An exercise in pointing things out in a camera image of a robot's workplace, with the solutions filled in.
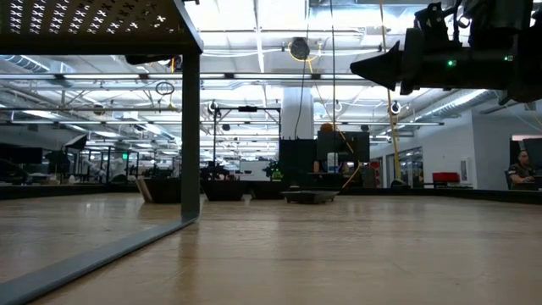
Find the red box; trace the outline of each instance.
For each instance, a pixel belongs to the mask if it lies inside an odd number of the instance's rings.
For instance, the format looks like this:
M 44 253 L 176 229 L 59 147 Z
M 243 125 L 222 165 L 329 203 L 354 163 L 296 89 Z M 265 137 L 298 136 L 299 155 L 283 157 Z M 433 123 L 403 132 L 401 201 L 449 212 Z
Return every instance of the red box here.
M 433 173 L 433 182 L 459 182 L 458 173 Z

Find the perforated metal tabletop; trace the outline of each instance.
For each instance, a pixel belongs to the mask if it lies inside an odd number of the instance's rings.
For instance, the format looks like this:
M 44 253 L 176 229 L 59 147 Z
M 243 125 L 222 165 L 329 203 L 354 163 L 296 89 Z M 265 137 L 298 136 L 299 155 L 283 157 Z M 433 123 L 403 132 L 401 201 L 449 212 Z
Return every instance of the perforated metal tabletop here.
M 2 0 L 0 53 L 182 54 L 203 43 L 182 0 Z

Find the person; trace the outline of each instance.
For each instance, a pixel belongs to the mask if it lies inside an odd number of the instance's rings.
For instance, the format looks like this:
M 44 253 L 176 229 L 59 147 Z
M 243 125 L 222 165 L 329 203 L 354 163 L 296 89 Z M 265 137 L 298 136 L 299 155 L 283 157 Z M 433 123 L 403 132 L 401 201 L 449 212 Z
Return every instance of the person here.
M 512 183 L 512 189 L 517 189 L 518 184 L 534 182 L 534 170 L 528 161 L 527 151 L 522 150 L 517 155 L 518 163 L 513 164 L 508 169 L 508 176 Z

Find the white pillar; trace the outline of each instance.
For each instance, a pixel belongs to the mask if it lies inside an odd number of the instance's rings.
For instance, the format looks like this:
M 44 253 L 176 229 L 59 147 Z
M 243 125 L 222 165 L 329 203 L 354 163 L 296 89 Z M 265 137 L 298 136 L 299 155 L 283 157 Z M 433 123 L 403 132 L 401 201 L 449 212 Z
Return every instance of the white pillar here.
M 282 135 L 285 140 L 314 139 L 314 106 L 311 88 L 285 87 L 282 99 Z

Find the ceiling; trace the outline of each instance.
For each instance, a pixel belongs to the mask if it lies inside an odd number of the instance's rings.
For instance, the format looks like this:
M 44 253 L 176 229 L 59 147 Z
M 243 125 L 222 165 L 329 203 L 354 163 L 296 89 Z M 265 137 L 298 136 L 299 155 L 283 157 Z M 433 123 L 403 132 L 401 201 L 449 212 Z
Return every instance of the ceiling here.
M 392 46 L 402 42 L 406 28 L 411 26 L 413 14 L 423 9 L 428 0 L 384 1 L 384 24 L 386 26 L 385 45 Z M 350 74 L 350 63 L 379 54 L 383 45 L 382 20 L 379 1 L 335 0 L 333 19 L 330 1 L 324 0 L 201 0 L 200 5 L 187 2 L 186 8 L 195 27 L 200 31 L 205 44 L 202 55 L 202 73 L 295 73 L 295 74 Z M 462 32 L 466 41 L 468 32 Z M 308 38 L 311 48 L 310 64 L 296 61 L 289 53 L 289 43 L 294 37 Z M 41 56 L 26 57 L 50 69 L 77 74 L 98 73 L 169 73 L 169 68 L 160 64 L 132 66 L 121 56 Z M 0 59 L 2 73 L 29 73 L 13 60 Z M 181 80 L 169 80 L 175 92 L 162 97 L 156 92 L 161 80 L 72 80 L 69 86 L 45 80 L 0 80 L 6 94 L 0 99 L 5 107 L 25 105 L 25 107 L 58 107 L 68 103 L 71 108 L 89 108 L 96 104 L 109 108 L 146 108 L 147 110 L 129 112 L 108 112 L 95 115 L 89 112 L 69 112 L 54 114 L 73 120 L 122 120 L 139 119 L 144 121 L 180 122 L 182 109 Z M 388 92 L 365 80 L 330 83 L 304 81 L 311 88 L 315 102 L 315 119 L 329 121 L 325 110 L 331 111 L 335 97 L 340 101 L 338 120 L 385 122 L 388 118 Z M 214 101 L 221 107 L 254 105 L 259 107 L 280 107 L 283 102 L 285 86 L 301 86 L 293 80 L 204 80 L 202 82 L 201 121 L 209 121 L 207 106 Z M 391 93 L 391 99 L 403 105 L 403 117 L 408 118 L 437 103 L 450 92 L 422 89 L 410 96 Z M 174 111 L 165 110 L 168 106 Z M 31 114 L 17 114 L 21 119 Z M 33 119 L 47 119 L 35 116 Z M 227 119 L 240 121 L 268 121 L 267 125 L 232 125 L 229 131 L 218 128 L 225 134 L 223 140 L 232 141 L 232 147 L 223 147 L 219 156 L 239 155 L 254 157 L 263 152 L 269 156 L 276 153 L 278 126 L 264 112 L 232 112 Z M 159 130 L 134 130 L 133 125 L 122 128 L 102 128 L 116 132 L 126 139 L 148 138 L 167 140 L 171 135 L 175 144 L 180 144 L 180 125 L 155 124 Z M 78 125 L 85 130 L 98 127 Z M 202 146 L 208 149 L 213 139 L 209 134 L 212 125 L 202 126 Z M 358 130 L 359 125 L 345 126 L 343 130 Z M 381 135 L 383 127 L 374 127 L 374 135 Z M 405 135 L 413 128 L 405 128 Z M 234 136 L 246 135 L 245 146 L 235 145 Z M 172 145 L 153 144 L 153 148 L 171 148 Z

